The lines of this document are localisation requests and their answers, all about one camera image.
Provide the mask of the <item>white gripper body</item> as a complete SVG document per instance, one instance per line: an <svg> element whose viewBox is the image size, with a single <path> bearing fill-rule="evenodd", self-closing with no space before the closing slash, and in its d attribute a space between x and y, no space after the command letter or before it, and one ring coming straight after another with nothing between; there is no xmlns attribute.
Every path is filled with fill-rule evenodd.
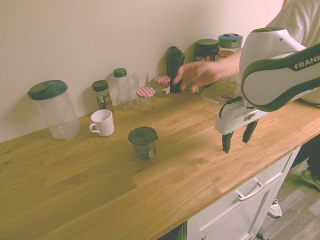
<svg viewBox="0 0 320 240"><path fill-rule="evenodd" d="M228 100L220 109L215 122L215 129L222 135L226 135L267 114L268 112L248 106L246 102L243 103L241 98Z"/></svg>

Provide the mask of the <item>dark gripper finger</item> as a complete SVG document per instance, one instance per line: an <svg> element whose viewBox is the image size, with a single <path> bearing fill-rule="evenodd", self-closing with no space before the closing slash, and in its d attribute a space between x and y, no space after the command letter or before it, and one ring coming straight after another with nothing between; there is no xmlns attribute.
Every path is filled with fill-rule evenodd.
<svg viewBox="0 0 320 240"><path fill-rule="evenodd" d="M244 143L247 143L250 140L257 124L258 124L258 120L255 120L246 126L246 129L245 129L245 131L243 133L243 137L242 137L242 141Z"/></svg>
<svg viewBox="0 0 320 240"><path fill-rule="evenodd" d="M228 134L223 134L222 135L222 150L225 152L225 153L228 153L230 148L231 148L231 139L232 139L232 136L233 136L233 131L228 133Z"/></svg>

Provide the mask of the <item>person's bare hand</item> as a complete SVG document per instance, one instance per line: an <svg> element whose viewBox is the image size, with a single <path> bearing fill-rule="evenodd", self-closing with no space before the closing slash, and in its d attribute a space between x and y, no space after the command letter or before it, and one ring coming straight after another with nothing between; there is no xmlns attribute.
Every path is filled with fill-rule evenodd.
<svg viewBox="0 0 320 240"><path fill-rule="evenodd" d="M190 91L195 93L199 87L212 84L221 78L230 78L238 73L239 61L233 61L231 58L219 61L195 61L183 64L178 69L173 85L183 80L180 90L183 91L190 85Z"/></svg>

